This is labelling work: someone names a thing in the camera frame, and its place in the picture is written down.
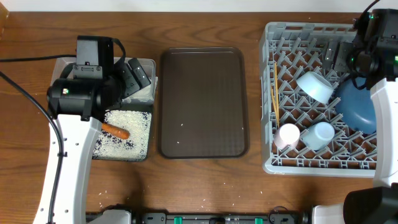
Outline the light blue bowl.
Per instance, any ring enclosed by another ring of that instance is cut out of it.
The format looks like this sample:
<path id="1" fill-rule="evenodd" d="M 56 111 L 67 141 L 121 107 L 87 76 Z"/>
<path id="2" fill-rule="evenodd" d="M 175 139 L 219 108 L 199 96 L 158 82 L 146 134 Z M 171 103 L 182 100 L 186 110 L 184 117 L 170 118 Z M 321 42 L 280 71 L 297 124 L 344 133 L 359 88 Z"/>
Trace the light blue bowl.
<path id="1" fill-rule="evenodd" d="M 297 85 L 314 100 L 327 104 L 333 94 L 332 85 L 321 75 L 307 72 L 297 79 Z"/>

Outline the dark blue plate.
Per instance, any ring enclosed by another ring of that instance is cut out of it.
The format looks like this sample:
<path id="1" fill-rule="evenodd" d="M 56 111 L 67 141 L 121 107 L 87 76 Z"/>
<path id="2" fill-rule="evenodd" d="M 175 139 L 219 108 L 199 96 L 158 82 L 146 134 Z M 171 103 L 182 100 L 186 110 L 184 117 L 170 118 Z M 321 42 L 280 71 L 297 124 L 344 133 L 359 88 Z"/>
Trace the dark blue plate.
<path id="1" fill-rule="evenodd" d="M 359 90 L 350 78 L 339 84 L 335 96 L 340 101 L 335 106 L 338 114 L 342 114 L 342 121 L 354 131 L 364 134 L 376 132 L 376 115 L 367 89 Z"/>

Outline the orange carrot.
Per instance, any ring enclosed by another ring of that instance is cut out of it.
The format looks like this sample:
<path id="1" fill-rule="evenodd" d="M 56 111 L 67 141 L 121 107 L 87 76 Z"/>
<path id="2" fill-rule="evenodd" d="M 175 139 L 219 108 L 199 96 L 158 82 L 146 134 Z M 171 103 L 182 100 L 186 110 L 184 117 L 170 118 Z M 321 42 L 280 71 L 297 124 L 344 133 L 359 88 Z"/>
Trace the orange carrot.
<path id="1" fill-rule="evenodd" d="M 103 123 L 101 128 L 103 131 L 106 131 L 107 133 L 120 139 L 128 139 L 130 137 L 130 133 L 127 130 L 113 126 L 111 124 Z"/>

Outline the light blue plastic cup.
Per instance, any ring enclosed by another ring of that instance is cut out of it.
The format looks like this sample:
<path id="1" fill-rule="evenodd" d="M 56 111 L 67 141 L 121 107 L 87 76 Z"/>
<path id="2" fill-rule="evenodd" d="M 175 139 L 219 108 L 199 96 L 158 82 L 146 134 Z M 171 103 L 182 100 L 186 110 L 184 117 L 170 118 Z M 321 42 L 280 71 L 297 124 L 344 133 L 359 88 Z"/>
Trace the light blue plastic cup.
<path id="1" fill-rule="evenodd" d="M 326 147 L 335 136 L 333 126 L 327 122 L 314 124 L 307 131 L 308 133 L 302 137 L 302 141 L 309 149 L 314 151 Z"/>

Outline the pink plastic cup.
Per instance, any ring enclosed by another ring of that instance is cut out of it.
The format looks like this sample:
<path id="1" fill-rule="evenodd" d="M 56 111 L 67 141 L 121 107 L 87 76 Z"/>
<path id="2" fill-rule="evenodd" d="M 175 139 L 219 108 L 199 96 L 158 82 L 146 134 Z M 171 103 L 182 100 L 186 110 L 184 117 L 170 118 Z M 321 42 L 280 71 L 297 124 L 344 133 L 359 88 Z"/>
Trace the pink plastic cup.
<path id="1" fill-rule="evenodd" d="M 299 143 L 300 130 L 299 128 L 291 123 L 282 125 L 274 135 L 274 144 L 279 149 L 284 149 L 285 147 L 295 148 Z"/>

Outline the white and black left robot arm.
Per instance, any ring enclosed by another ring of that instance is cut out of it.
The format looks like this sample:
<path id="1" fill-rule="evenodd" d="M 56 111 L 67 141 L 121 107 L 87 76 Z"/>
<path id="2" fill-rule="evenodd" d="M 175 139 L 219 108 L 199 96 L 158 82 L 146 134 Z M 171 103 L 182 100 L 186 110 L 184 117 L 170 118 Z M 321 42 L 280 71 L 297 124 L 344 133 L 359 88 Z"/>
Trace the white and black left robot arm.
<path id="1" fill-rule="evenodd" d="M 150 106 L 122 104 L 127 85 L 125 58 L 114 60 L 118 39 L 79 36 L 76 74 L 58 78 L 47 91 L 50 150 L 42 196 L 34 223 L 84 223 L 92 154 L 107 108 L 147 111 Z"/>

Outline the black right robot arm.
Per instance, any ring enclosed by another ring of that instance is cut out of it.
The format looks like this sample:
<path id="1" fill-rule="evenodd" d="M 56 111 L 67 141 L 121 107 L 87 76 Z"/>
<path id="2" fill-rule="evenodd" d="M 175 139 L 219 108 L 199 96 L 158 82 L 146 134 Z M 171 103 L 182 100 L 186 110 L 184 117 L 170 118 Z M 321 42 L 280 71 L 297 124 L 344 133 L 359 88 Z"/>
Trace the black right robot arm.
<path id="1" fill-rule="evenodd" d="M 397 223 L 397 10 L 368 7 L 352 43 L 331 43 L 326 68 L 363 77 L 376 114 L 377 165 L 370 189 L 337 205 L 316 206 L 312 223 Z"/>

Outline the grey dishwasher rack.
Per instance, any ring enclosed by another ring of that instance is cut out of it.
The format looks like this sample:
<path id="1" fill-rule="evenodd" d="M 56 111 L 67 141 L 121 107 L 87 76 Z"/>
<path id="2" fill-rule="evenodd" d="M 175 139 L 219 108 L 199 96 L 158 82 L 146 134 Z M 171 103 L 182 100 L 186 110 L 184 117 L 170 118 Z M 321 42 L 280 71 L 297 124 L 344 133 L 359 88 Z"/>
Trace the grey dishwasher rack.
<path id="1" fill-rule="evenodd" d="M 355 31 L 348 24 L 270 22 L 266 25 L 259 43 L 259 76 L 262 85 L 262 167 L 268 174 L 374 179 L 376 132 L 364 134 L 350 129 L 342 121 L 343 115 L 335 110 L 339 98 L 331 96 L 328 103 L 323 104 L 297 85 L 299 77 L 306 72 L 315 72 L 333 88 L 338 88 L 347 74 L 322 67 L 326 47 L 331 41 L 350 42 L 354 37 Z M 299 141 L 295 148 L 279 149 L 274 144 L 277 130 L 271 98 L 271 86 L 275 90 L 274 62 L 277 63 L 280 125 L 296 125 L 302 138 L 314 124 L 331 124 L 335 136 L 323 149 L 311 150 L 303 141 Z"/>

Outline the clear plastic bin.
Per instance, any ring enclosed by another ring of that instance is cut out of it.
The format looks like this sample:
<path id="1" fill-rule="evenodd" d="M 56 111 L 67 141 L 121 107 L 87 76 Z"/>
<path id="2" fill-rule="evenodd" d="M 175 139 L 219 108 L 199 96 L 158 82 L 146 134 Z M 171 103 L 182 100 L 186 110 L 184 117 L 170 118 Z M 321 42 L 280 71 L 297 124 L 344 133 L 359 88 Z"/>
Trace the clear plastic bin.
<path id="1" fill-rule="evenodd" d="M 155 61 L 152 59 L 148 58 L 138 58 L 138 61 L 145 71 L 147 77 L 150 80 L 150 85 L 144 87 L 143 89 L 135 92 L 131 96 L 123 99 L 123 104 L 124 105 L 131 105 L 131 104 L 141 104 L 141 105 L 153 105 L 155 101 L 155 92 L 157 88 L 157 81 L 158 78 L 156 76 L 156 64 Z M 53 70 L 52 74 L 52 79 L 50 82 L 50 85 L 53 84 L 53 82 L 58 79 L 63 72 L 63 69 L 71 64 L 75 63 L 76 58 L 75 57 L 62 57 L 58 58 L 55 63 L 55 67 Z"/>

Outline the brown plastic serving tray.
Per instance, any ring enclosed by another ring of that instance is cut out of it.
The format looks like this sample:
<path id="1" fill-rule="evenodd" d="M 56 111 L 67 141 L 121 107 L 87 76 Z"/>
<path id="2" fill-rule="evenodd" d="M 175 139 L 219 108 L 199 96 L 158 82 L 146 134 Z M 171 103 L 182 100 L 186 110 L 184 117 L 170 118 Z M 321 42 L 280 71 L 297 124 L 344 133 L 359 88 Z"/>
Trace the brown plastic serving tray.
<path id="1" fill-rule="evenodd" d="M 168 159 L 248 151 L 244 59 L 235 47 L 171 48 L 161 57 L 158 151 Z"/>

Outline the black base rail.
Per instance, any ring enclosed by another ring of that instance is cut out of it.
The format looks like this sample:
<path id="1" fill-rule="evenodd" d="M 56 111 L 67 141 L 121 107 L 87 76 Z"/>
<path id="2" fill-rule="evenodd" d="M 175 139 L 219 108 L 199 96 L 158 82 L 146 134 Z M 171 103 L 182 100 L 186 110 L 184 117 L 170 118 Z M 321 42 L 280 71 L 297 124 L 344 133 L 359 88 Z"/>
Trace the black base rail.
<path id="1" fill-rule="evenodd" d="M 130 210 L 131 224 L 311 224 L 309 213 L 274 207 L 267 214 L 139 213 Z"/>

